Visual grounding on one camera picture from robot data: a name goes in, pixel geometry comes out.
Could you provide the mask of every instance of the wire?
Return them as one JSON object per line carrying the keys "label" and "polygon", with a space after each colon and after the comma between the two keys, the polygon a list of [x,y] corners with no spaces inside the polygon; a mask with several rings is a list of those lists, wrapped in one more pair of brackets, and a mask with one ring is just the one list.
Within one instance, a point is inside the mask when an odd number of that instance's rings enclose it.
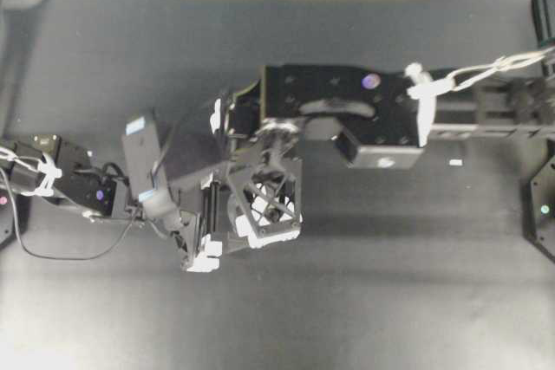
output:
{"label": "wire", "polygon": [[[109,169],[115,172],[114,174],[108,173]],[[125,186],[129,187],[129,177],[127,177],[123,170],[114,162],[107,162],[102,166],[102,169],[97,167],[90,168],[77,168],[74,169],[74,173],[85,174],[85,175],[95,175],[102,183],[105,183],[107,179],[112,179],[114,181],[120,181]]]}
{"label": "wire", "polygon": [[107,249],[105,249],[104,251],[101,251],[100,253],[98,253],[96,255],[85,256],[85,257],[72,257],[72,256],[62,257],[62,256],[39,255],[39,254],[36,254],[35,252],[27,249],[27,247],[23,243],[23,240],[21,239],[21,232],[19,230],[19,214],[17,212],[16,198],[14,196],[13,191],[11,190],[11,184],[10,184],[10,180],[8,179],[8,174],[6,173],[6,171],[3,168],[0,168],[0,176],[2,176],[2,180],[3,180],[4,185],[6,187],[6,191],[8,192],[8,197],[10,198],[11,210],[13,211],[13,214],[14,214],[14,228],[16,230],[17,241],[19,242],[19,245],[21,246],[22,250],[25,253],[27,253],[28,255],[33,256],[33,257],[38,257],[39,259],[76,261],[76,262],[78,262],[78,261],[95,260],[95,259],[98,259],[100,257],[103,257],[103,256],[107,255],[108,253],[110,253],[112,250],[114,250],[116,247],[118,247],[120,245],[120,243],[123,241],[123,239],[125,238],[125,236],[129,232],[131,227],[133,227],[134,221],[139,215],[139,210],[135,209],[133,214],[131,215],[131,219],[129,220],[129,223],[127,224],[125,229],[123,229],[123,231],[118,236],[118,238],[115,240],[115,242],[111,246],[109,246]]}
{"label": "wire", "polygon": [[[472,67],[464,67],[451,71],[446,79],[452,80],[454,87],[451,91],[461,91],[465,88],[471,87],[478,81],[484,80],[497,73],[505,73],[514,69],[521,69],[529,67],[537,62],[541,62],[549,58],[555,53],[555,46],[544,48],[538,51],[524,52],[521,54],[502,56],[490,64],[474,65]],[[470,78],[467,78],[462,83],[458,84],[455,77],[467,73],[478,73]]]}

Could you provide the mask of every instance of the white cable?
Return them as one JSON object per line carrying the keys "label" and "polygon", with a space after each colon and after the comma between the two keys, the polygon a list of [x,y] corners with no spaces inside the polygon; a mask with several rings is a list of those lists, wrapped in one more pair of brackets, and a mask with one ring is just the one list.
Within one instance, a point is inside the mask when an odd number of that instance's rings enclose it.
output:
{"label": "white cable", "polygon": [[[446,79],[452,80],[454,82],[454,87],[451,91],[461,91],[465,88],[471,87],[478,81],[484,80],[496,73],[505,73],[507,71],[512,71],[514,69],[521,69],[529,67],[537,62],[543,61],[549,54],[555,52],[555,47],[550,47],[546,49],[541,49],[539,51],[524,52],[521,54],[502,56],[492,62],[491,64],[484,65],[474,65],[472,67],[464,67],[456,69],[450,72]],[[475,73],[477,71],[482,71],[481,73],[464,80],[461,84],[456,85],[455,77],[458,75],[463,75],[467,73]]]}

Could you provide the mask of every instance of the white plastic clip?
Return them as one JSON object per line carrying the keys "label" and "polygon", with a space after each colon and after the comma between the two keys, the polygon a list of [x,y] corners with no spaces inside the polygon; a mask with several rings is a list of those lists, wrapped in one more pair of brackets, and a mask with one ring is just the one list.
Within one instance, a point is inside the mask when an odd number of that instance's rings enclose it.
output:
{"label": "white plastic clip", "polygon": [[54,195],[54,181],[62,177],[62,170],[56,167],[54,160],[47,153],[42,153],[46,162],[38,161],[36,169],[44,174],[41,184],[34,191],[22,192],[25,197],[52,197]]}
{"label": "white plastic clip", "polygon": [[424,147],[428,143],[428,135],[434,124],[436,97],[453,90],[454,81],[448,78],[434,81],[432,76],[423,71],[422,65],[417,62],[410,64],[405,69],[405,75],[410,77],[415,84],[408,88],[407,93],[411,99],[418,100],[418,114],[416,115],[418,143],[420,147]]}
{"label": "white plastic clip", "polygon": [[210,116],[210,128],[212,129],[212,134],[215,134],[217,130],[220,128],[221,124],[221,108],[222,108],[222,100],[217,99],[214,102],[214,113]]}
{"label": "white plastic clip", "polygon": [[222,256],[222,242],[213,242],[210,235],[202,237],[202,250],[194,258],[193,265],[187,268],[187,272],[212,272],[219,268],[218,257]]}

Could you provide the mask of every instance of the black table surface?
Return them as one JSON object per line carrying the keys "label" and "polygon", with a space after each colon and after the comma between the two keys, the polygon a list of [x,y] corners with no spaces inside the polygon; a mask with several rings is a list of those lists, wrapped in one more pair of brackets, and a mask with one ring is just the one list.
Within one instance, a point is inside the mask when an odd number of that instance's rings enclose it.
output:
{"label": "black table surface", "polygon": [[[6,135],[56,133],[122,162],[127,117],[155,107],[175,120],[266,63],[457,67],[533,49],[535,34],[531,0],[46,0],[5,10],[0,42]],[[181,272],[174,247],[146,228],[93,263],[0,251],[2,362],[555,367],[555,264],[522,237],[520,190],[543,142],[435,142],[405,172],[348,170],[328,143],[300,153],[301,237],[224,257],[208,275]],[[25,238],[80,254],[118,231],[39,200]]]}

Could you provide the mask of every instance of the black metal bracket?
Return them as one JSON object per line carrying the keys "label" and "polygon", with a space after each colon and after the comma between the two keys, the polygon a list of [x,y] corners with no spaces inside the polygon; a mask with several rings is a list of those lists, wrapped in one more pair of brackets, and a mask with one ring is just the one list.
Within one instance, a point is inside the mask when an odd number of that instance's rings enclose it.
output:
{"label": "black metal bracket", "polygon": [[531,242],[555,262],[555,156],[530,181]]}

